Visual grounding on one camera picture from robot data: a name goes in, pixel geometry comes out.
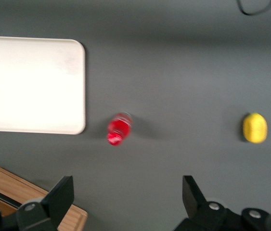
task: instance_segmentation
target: bottle cap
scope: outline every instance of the bottle cap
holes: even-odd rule
[[[118,146],[122,143],[123,138],[119,133],[113,131],[107,134],[107,141],[113,146]]]

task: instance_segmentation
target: black cable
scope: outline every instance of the black cable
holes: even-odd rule
[[[269,4],[264,9],[262,9],[260,11],[256,11],[254,13],[247,13],[247,12],[245,12],[244,9],[243,9],[243,6],[241,4],[241,0],[237,0],[237,4],[238,4],[238,8],[239,8],[240,12],[243,13],[244,15],[247,15],[247,16],[255,16],[255,15],[264,13],[264,12],[266,12],[266,11],[268,11],[268,10],[271,9],[271,0],[270,0]]]

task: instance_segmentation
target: red bottle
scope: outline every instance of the red bottle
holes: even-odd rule
[[[118,146],[131,132],[132,119],[129,113],[118,113],[107,127],[107,141]]]

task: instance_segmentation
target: yellow lemon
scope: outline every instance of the yellow lemon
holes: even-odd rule
[[[262,143],[268,133],[265,118],[258,113],[251,113],[243,120],[243,135],[251,143]]]

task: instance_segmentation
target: black device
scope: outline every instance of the black device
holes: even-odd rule
[[[65,176],[43,199],[27,201],[5,217],[0,212],[0,231],[57,231],[73,200],[73,178]]]
[[[174,231],[271,231],[271,214],[245,208],[238,215],[217,202],[208,202],[192,176],[183,177],[182,200],[189,218]]]

